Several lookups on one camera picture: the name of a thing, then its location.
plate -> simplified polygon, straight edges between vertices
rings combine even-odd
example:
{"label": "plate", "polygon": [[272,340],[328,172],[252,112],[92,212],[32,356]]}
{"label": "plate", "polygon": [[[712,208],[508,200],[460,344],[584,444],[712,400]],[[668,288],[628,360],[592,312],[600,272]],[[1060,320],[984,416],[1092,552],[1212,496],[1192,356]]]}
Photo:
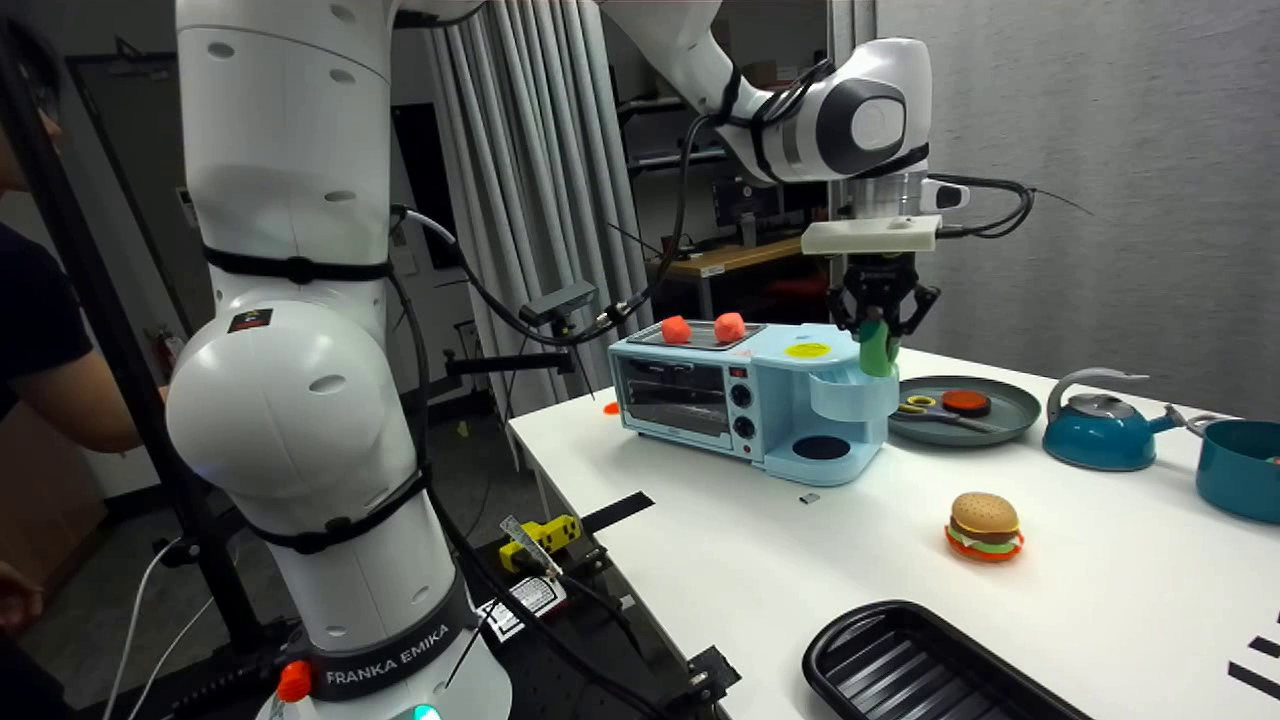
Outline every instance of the plate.
{"label": "plate", "polygon": [[928,396],[936,408],[948,388],[980,388],[992,396],[992,412],[972,416],[972,424],[980,428],[892,412],[888,436],[900,444],[948,448],[948,452],[996,448],[996,444],[1016,444],[1040,420],[1040,400],[1032,392],[1016,384],[984,380],[984,376],[912,376],[900,388],[904,388],[904,400]]}

red object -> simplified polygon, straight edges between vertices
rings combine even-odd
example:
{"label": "red object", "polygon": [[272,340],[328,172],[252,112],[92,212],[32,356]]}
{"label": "red object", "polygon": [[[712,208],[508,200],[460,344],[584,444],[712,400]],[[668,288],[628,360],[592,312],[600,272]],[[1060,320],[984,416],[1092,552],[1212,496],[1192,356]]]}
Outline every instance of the red object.
{"label": "red object", "polygon": [[280,668],[280,680],[276,680],[276,700],[280,700],[280,704],[296,704],[296,700],[308,700],[312,688],[316,688],[312,664],[308,664],[308,660],[288,660],[288,664]]}
{"label": "red object", "polygon": [[944,408],[960,416],[992,416],[992,396],[980,388],[948,388]]}
{"label": "red object", "polygon": [[716,344],[736,344],[748,336],[748,320],[744,312],[720,312],[716,316]]}
{"label": "red object", "polygon": [[684,316],[668,316],[660,320],[664,328],[664,344],[688,344],[688,320]]}

white table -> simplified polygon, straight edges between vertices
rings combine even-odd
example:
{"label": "white table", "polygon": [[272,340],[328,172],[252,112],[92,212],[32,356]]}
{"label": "white table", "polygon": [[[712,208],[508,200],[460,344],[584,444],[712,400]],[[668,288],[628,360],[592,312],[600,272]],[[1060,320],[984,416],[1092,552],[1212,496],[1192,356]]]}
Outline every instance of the white table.
{"label": "white table", "polygon": [[[900,376],[992,376],[1048,396],[1052,380],[904,352]],[[632,492],[656,508],[600,540],[640,600],[692,656],[716,644],[744,720],[812,720],[800,676],[808,640],[848,608],[916,600],[1100,720],[1280,716],[1228,680],[1252,636],[1280,640],[1280,528],[1220,516],[1196,496],[1200,440],[1156,436],[1156,468],[1100,476],[1024,444],[908,452],[888,444],[844,488],[760,476],[656,440],[604,412],[596,392],[512,420],[576,512]],[[964,564],[944,548],[956,492],[1000,492],[1024,516],[1012,564]]]}

person's arm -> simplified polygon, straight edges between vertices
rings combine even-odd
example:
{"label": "person's arm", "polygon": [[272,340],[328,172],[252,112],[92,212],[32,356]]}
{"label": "person's arm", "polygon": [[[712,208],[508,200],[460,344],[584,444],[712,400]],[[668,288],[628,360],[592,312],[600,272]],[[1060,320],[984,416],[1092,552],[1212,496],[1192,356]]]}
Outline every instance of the person's arm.
{"label": "person's arm", "polygon": [[88,344],[56,260],[0,228],[0,376],[60,436],[96,452],[136,448],[112,368]]}
{"label": "person's arm", "polygon": [[20,632],[44,612],[44,592],[0,560],[0,632]]}
{"label": "person's arm", "polygon": [[132,412],[116,388],[108,360],[92,348],[68,364],[12,380],[60,436],[96,452],[128,452],[140,444]]}

hamburger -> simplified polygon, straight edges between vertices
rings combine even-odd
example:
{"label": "hamburger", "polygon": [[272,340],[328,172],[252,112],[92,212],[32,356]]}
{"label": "hamburger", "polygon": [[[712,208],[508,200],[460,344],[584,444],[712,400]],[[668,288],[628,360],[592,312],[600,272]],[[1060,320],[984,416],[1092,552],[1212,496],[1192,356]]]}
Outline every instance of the hamburger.
{"label": "hamburger", "polygon": [[952,500],[948,544],[976,560],[1008,560],[1024,548],[1016,508],[992,492]]}

